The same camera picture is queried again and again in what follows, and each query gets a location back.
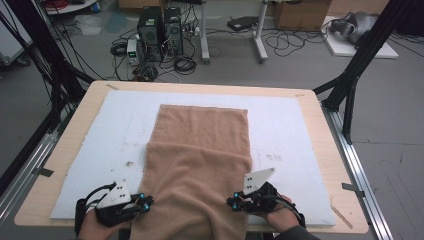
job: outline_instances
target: white foam board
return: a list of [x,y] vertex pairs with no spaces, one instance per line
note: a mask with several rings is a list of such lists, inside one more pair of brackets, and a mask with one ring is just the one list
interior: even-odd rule
[[[274,167],[269,182],[290,196],[309,226],[335,224],[297,99],[119,90],[106,96],[69,169],[51,218],[73,219],[79,198],[113,181],[126,181],[130,193],[138,192],[145,145],[161,104],[247,109],[252,171]],[[249,222],[265,223],[255,216]]]
[[[330,22],[331,20],[336,19],[336,17],[327,16],[324,20],[324,24]],[[325,40],[328,48],[334,56],[340,57],[352,57],[356,53],[355,46],[351,44],[347,38],[341,36],[337,32],[330,32],[328,28],[324,27],[321,31],[323,33],[327,32],[328,37]],[[399,55],[393,50],[389,44],[384,43],[383,47],[378,51],[375,58],[389,58],[396,59]]]

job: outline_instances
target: wooden table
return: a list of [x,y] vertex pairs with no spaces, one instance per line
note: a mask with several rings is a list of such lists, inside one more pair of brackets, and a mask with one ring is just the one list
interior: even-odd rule
[[[24,226],[74,226],[74,221],[49,218],[72,161],[109,91],[154,91],[203,94],[228,94],[296,98],[301,107],[306,128],[314,148],[320,171],[329,193],[336,225],[331,228],[308,228],[310,232],[365,233],[368,224],[359,201],[352,191],[342,189],[342,183],[351,181],[325,120],[319,101],[311,90],[188,85],[166,83],[133,83],[96,81],[91,84],[80,106],[64,131],[56,148],[45,164],[54,171],[50,177],[40,176],[26,197],[15,223]],[[249,231],[271,231],[265,226],[249,226]]]

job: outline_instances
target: cloth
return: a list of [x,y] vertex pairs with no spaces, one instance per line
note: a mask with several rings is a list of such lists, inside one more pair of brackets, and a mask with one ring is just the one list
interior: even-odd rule
[[319,240],[319,238],[310,234],[302,226],[292,227],[289,230],[281,233],[275,240]]
[[251,166],[247,110],[162,105],[140,187],[155,202],[131,239],[244,239],[247,215],[226,199]]

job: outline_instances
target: floor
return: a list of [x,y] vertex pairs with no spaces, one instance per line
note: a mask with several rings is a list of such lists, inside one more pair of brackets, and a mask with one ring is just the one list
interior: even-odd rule
[[[116,80],[109,50],[113,40],[133,29],[137,22],[131,14],[118,10],[113,0],[105,0],[99,36],[72,36],[75,49],[100,76]],[[70,22],[75,15],[92,14],[89,10],[63,16]],[[208,28],[227,29],[222,19],[208,22]],[[267,19],[266,26],[272,27]],[[424,54],[423,44],[397,40]],[[396,60],[374,59],[357,86],[352,140],[374,190],[375,196],[394,239],[424,239],[424,59],[406,48],[388,41],[399,54]],[[209,35],[211,63],[204,64],[196,51],[198,63],[191,75],[160,75],[156,82],[258,86],[313,89],[337,77],[350,57],[334,57],[325,43],[306,43],[286,57],[277,56],[265,44],[269,60],[260,64],[250,35]],[[98,78],[88,68],[87,73]],[[126,60],[118,69],[123,79],[131,77]],[[320,100],[328,93],[318,96]],[[49,98],[34,64],[12,64],[0,72],[0,174],[50,110]],[[14,214],[23,198],[0,226],[2,239],[71,239],[70,228],[33,228],[16,226]],[[372,239],[364,235],[317,234],[323,239]]]

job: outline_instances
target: human hand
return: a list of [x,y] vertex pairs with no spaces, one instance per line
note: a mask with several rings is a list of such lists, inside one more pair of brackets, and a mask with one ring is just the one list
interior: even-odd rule
[[[292,203],[291,199],[284,195],[279,195],[284,200]],[[259,215],[263,217],[269,225],[274,228],[277,232],[282,233],[290,228],[296,227],[299,225],[299,220],[296,215],[288,208],[284,207],[282,204],[277,204],[274,208],[274,211],[266,214]]]
[[106,227],[97,220],[96,212],[91,209],[85,214],[78,239],[81,240],[107,240],[115,232],[122,229],[128,222],[117,224],[113,227]]

